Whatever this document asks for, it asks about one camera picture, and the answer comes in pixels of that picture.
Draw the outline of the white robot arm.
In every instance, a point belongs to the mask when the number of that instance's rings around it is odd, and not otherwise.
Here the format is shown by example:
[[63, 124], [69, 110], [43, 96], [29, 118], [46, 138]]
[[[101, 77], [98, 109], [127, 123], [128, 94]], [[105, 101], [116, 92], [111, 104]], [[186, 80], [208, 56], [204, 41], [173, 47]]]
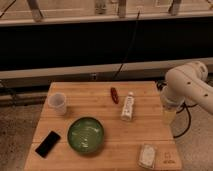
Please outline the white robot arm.
[[171, 124], [186, 99], [213, 115], [213, 87], [206, 83], [207, 76], [208, 69], [200, 61], [174, 67], [165, 74], [166, 85], [160, 92], [164, 124]]

